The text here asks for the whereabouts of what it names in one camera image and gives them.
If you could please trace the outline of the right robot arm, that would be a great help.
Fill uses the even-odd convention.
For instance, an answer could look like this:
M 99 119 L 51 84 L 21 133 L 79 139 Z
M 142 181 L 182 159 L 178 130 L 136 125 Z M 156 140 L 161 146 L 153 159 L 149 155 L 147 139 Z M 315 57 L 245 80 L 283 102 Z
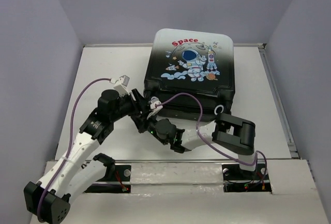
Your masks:
M 167 118 L 156 120 L 155 117 L 131 118 L 139 133 L 149 132 L 163 145 L 177 153 L 186 153 L 207 145 L 224 157 L 231 158 L 214 145 L 217 144 L 237 155 L 232 158 L 239 163 L 238 172 L 243 178 L 251 178 L 257 172 L 257 154 L 254 150 L 255 123 L 221 113 L 216 119 L 194 129 L 179 129 Z

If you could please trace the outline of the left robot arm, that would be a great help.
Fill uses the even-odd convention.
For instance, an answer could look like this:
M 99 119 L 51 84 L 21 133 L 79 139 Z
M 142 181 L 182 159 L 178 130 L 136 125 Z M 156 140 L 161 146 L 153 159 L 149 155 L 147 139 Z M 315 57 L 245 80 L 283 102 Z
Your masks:
M 66 190 L 81 164 L 113 131 L 114 123 L 125 116 L 147 119 L 156 104 L 133 89 L 121 95 L 114 89 L 101 93 L 96 108 L 82 124 L 76 136 L 71 135 L 67 151 L 37 182 L 29 182 L 23 192 L 26 207 L 40 222 L 61 223 L 69 199 Z

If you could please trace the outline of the black and white suitcase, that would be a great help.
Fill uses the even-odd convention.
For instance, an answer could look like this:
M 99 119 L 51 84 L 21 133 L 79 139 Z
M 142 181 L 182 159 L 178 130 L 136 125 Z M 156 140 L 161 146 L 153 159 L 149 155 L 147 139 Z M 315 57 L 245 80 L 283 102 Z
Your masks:
M 231 114 L 235 95 L 234 43 L 224 34 L 163 28 L 153 42 L 144 97 L 165 105 L 167 118 L 203 122 Z

